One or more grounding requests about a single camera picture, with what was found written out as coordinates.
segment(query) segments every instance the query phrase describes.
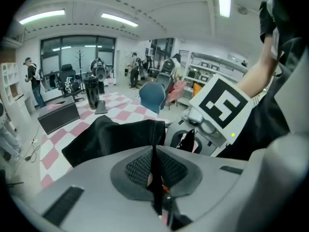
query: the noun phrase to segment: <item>pink checkered floor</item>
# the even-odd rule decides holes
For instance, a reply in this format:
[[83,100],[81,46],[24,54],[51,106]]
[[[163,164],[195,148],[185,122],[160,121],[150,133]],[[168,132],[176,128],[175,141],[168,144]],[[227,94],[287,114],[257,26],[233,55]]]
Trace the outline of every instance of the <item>pink checkered floor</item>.
[[[111,93],[100,96],[104,100],[108,113],[104,114],[119,124],[132,123],[146,119],[163,120],[156,113],[140,105],[140,100],[132,101],[119,93]],[[76,103],[80,119],[46,135],[44,134],[40,150],[40,177],[42,188],[47,187],[68,171],[71,165],[62,155],[61,150],[74,138],[81,134],[96,118],[102,115],[95,115],[91,110],[88,100]]]

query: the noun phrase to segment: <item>man in black jacket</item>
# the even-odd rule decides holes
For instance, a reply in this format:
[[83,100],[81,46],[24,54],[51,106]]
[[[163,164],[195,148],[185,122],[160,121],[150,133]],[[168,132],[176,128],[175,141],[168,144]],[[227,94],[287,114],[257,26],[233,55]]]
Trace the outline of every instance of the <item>man in black jacket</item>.
[[[306,43],[279,0],[261,3],[260,29],[264,43],[261,57],[237,86],[252,98],[267,87],[278,64],[282,73],[274,76],[267,94],[252,109],[237,140],[218,157],[248,160],[254,150],[266,148],[273,140],[289,132],[274,96],[296,68]],[[271,53],[272,46],[277,50],[276,59]]]
[[41,95],[41,82],[35,78],[35,71],[37,65],[32,63],[31,58],[26,58],[24,65],[28,67],[28,77],[26,82],[31,81],[32,92],[36,102],[38,103],[39,107],[42,108],[45,106],[45,102]]

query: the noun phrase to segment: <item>black trash can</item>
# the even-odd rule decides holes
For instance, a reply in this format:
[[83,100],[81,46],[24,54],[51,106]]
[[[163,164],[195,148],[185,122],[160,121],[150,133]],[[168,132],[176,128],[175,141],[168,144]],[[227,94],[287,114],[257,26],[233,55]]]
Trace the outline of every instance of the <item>black trash can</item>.
[[96,76],[85,76],[83,79],[86,94],[88,97],[89,106],[91,109],[96,109],[99,102],[98,96],[98,78]]

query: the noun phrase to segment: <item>black cloth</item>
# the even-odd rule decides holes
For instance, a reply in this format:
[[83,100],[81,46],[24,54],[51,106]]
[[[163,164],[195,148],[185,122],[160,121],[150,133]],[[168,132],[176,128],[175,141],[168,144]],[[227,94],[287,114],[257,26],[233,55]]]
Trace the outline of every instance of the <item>black cloth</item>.
[[252,109],[237,140],[218,157],[248,160],[254,150],[266,148],[273,140],[290,131],[274,96],[296,68],[306,43],[278,0],[268,0],[267,4],[262,2],[260,22],[263,42],[266,34],[272,34],[275,27],[278,29],[279,48],[284,52],[279,62],[282,73],[274,76],[267,94]]
[[28,67],[28,79],[32,78],[31,80],[31,87],[32,89],[34,89],[35,87],[40,85],[40,81],[38,81],[37,79],[35,79],[34,75],[35,75],[35,68],[33,65],[30,65]]
[[97,118],[62,150],[72,167],[98,157],[147,145],[163,145],[165,122],[143,120],[119,125],[107,116]]
[[136,87],[136,84],[139,81],[139,71],[138,71],[138,69],[133,68],[131,70],[130,81],[131,81],[131,87]]

